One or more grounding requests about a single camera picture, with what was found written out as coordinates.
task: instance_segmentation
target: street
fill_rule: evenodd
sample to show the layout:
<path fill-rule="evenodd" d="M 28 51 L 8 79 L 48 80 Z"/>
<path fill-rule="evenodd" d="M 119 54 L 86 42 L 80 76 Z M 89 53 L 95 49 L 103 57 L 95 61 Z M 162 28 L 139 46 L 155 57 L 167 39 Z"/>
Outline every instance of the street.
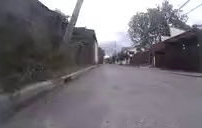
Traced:
<path fill-rule="evenodd" d="M 202 128 L 202 78 L 102 65 L 38 98 L 1 128 Z"/>

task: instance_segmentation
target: sidewalk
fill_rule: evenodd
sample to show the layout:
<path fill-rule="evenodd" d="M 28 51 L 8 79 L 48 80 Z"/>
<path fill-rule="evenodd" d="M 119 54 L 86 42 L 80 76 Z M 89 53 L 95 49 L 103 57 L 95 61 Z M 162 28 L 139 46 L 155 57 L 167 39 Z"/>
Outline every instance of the sidewalk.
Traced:
<path fill-rule="evenodd" d="M 51 91 L 58 86 L 64 85 L 67 81 L 73 80 L 98 66 L 99 65 L 93 65 L 69 75 L 62 76 L 59 79 L 34 83 L 14 94 L 0 95 L 0 121 L 6 118 L 7 114 L 12 112 L 15 107 L 25 104 L 28 100 L 35 98 L 43 92 Z"/>
<path fill-rule="evenodd" d="M 167 73 L 172 73 L 172 74 L 177 74 L 177 75 L 184 75 L 184 76 L 191 76 L 191 77 L 201 77 L 202 78 L 202 73 L 194 73 L 194 72 L 184 72 L 184 71 L 170 71 L 170 70 L 162 70 L 163 72 Z"/>

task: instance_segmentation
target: wall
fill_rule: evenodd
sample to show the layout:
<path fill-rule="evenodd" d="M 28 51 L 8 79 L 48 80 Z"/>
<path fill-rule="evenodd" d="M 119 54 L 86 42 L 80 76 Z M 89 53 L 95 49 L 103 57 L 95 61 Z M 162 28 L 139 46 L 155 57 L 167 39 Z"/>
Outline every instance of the wall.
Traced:
<path fill-rule="evenodd" d="M 98 56 L 98 44 L 97 42 L 95 41 L 95 45 L 94 45 L 94 48 L 95 48 L 95 56 L 94 56 L 94 59 L 95 59 L 95 64 L 98 64 L 99 62 L 99 56 Z"/>
<path fill-rule="evenodd" d="M 174 27 L 170 27 L 170 37 L 175 37 L 178 36 L 182 33 L 184 33 L 184 30 L 178 29 L 178 28 L 174 28 Z"/>
<path fill-rule="evenodd" d="M 149 62 L 149 52 L 138 52 L 130 60 L 131 65 L 145 65 Z"/>
<path fill-rule="evenodd" d="M 183 48 L 183 44 L 177 42 L 166 46 L 164 56 L 165 67 L 168 69 L 199 72 L 199 47 L 196 43 L 190 43 Z"/>
<path fill-rule="evenodd" d="M 162 41 L 168 40 L 169 38 L 171 38 L 170 36 L 161 36 Z"/>
<path fill-rule="evenodd" d="M 98 47 L 99 64 L 104 63 L 105 52 L 102 48 Z"/>

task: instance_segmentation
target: concrete wall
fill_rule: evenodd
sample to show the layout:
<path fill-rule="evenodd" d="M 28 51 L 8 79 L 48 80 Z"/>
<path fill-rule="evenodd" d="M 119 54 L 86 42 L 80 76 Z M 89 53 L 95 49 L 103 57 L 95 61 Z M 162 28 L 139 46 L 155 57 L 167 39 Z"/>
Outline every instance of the concrete wall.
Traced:
<path fill-rule="evenodd" d="M 97 42 L 95 42 L 95 45 L 94 45 L 94 48 L 95 48 L 95 64 L 98 64 L 98 62 L 99 62 L 99 55 L 98 55 L 98 43 Z"/>
<path fill-rule="evenodd" d="M 99 64 L 103 64 L 104 63 L 104 56 L 105 56 L 105 51 L 98 47 L 98 57 L 99 57 Z"/>

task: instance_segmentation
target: roof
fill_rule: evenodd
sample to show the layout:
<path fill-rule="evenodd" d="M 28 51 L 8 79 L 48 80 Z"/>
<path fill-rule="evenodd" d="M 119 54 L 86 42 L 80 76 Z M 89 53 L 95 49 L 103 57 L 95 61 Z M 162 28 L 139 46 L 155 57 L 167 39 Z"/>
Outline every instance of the roof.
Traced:
<path fill-rule="evenodd" d="M 96 33 L 93 29 L 85 27 L 75 27 L 73 31 L 73 40 L 83 40 L 85 42 L 97 42 Z"/>
<path fill-rule="evenodd" d="M 177 42 L 179 40 L 193 38 L 195 36 L 197 36 L 197 33 L 195 31 L 193 31 L 193 30 L 190 30 L 190 31 L 186 31 L 186 32 L 184 32 L 182 34 L 179 34 L 179 35 L 177 35 L 175 37 L 169 38 L 169 39 L 163 41 L 163 43 L 175 43 L 175 42 Z"/>
<path fill-rule="evenodd" d="M 178 29 L 175 27 L 169 27 L 169 30 L 170 30 L 170 37 L 175 37 L 185 32 L 185 30 Z"/>

